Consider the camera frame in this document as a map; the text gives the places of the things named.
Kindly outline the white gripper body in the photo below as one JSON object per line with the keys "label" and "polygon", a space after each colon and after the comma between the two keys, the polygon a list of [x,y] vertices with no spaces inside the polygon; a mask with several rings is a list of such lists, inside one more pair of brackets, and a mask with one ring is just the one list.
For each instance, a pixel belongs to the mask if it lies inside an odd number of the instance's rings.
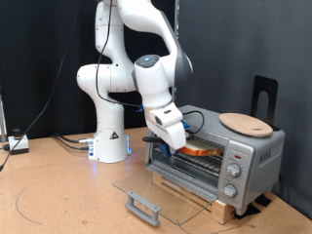
{"label": "white gripper body", "polygon": [[178,150],[186,144],[185,130],[181,122],[170,125],[169,127],[161,127],[158,124],[148,121],[147,127],[174,150]]}

